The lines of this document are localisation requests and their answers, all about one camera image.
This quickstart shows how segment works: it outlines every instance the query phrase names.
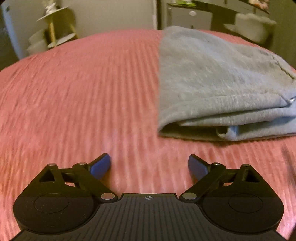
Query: white wall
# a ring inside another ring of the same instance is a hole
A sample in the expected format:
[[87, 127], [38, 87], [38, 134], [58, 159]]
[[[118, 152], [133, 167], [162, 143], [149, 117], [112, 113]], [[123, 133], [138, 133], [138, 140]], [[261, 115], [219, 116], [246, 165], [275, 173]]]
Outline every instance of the white wall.
[[144, 28], [153, 29], [154, 0], [62, 0], [76, 18], [79, 37], [95, 33]]
[[15, 53], [19, 59], [28, 56], [29, 37], [38, 30], [46, 28], [43, 21], [36, 22], [43, 16], [41, 0], [5, 0], [1, 5], [3, 18]]
[[277, 22], [271, 51], [296, 68], [296, 3], [270, 0], [270, 18]]

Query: folded towel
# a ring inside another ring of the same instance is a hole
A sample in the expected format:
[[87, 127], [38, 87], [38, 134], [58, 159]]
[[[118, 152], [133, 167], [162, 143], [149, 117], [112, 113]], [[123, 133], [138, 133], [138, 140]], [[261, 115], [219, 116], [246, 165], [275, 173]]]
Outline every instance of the folded towel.
[[278, 55], [172, 26], [160, 44], [159, 134], [196, 140], [296, 134], [296, 74]]

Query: drawer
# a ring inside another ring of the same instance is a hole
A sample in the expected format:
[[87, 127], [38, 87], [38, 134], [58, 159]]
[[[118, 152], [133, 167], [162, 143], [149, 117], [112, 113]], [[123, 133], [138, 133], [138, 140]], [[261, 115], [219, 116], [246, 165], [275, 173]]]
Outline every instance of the drawer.
[[239, 0], [227, 0], [226, 7], [231, 10], [234, 10], [236, 12], [243, 13], [243, 14], [252, 13], [253, 9], [255, 8], [255, 7], [253, 7], [247, 3], [241, 2]]
[[192, 29], [210, 30], [212, 23], [211, 12], [196, 9], [168, 7], [168, 24]]

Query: bed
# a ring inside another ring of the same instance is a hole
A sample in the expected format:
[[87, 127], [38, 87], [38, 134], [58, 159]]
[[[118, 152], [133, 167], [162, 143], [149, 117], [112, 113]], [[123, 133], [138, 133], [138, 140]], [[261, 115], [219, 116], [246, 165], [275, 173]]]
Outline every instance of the bed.
[[158, 137], [161, 38], [157, 30], [97, 34], [0, 72], [1, 241], [19, 232], [13, 202], [44, 166], [67, 168], [102, 153], [112, 158], [102, 182], [118, 195], [180, 195], [194, 182], [187, 167], [193, 153], [228, 168], [249, 163], [283, 201], [277, 231], [289, 238], [296, 223], [296, 137], [237, 143]]

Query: fabric fold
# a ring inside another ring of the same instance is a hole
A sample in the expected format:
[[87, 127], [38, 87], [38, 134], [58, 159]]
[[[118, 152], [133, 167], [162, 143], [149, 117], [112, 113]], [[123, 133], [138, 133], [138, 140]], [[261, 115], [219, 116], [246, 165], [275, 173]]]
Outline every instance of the fabric fold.
[[296, 134], [296, 74], [259, 47], [172, 26], [160, 44], [162, 136], [197, 140]]

